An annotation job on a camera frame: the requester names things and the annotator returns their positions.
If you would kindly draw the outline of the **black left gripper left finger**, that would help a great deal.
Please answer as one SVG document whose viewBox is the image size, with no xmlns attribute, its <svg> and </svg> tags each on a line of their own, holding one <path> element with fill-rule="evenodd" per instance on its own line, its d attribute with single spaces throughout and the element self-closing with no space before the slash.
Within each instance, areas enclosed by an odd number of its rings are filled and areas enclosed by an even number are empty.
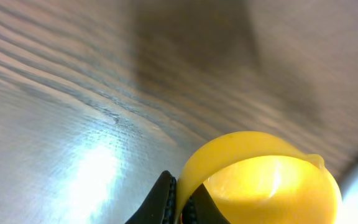
<svg viewBox="0 0 358 224">
<path fill-rule="evenodd" d="M 174 224 L 177 180 L 163 171 L 126 224 Z"/>
</svg>

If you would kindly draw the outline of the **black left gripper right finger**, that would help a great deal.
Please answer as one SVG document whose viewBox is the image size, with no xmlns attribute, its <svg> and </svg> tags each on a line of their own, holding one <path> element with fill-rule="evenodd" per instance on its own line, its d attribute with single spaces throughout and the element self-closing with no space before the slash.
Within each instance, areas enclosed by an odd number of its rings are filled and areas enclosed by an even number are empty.
<svg viewBox="0 0 358 224">
<path fill-rule="evenodd" d="M 181 222 L 182 224 L 229 224 L 203 184 L 188 199 L 181 213 Z"/>
</svg>

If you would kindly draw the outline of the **yellow plastic bowl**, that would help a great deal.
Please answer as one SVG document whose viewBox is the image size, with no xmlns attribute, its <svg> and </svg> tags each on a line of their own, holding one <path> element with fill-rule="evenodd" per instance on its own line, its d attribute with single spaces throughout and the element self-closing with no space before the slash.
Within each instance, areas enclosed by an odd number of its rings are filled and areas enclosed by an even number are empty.
<svg viewBox="0 0 358 224">
<path fill-rule="evenodd" d="M 229 223 L 333 224 L 341 207 L 320 155 L 258 131 L 220 136 L 189 158 L 177 182 L 177 222 L 202 187 Z"/>
</svg>

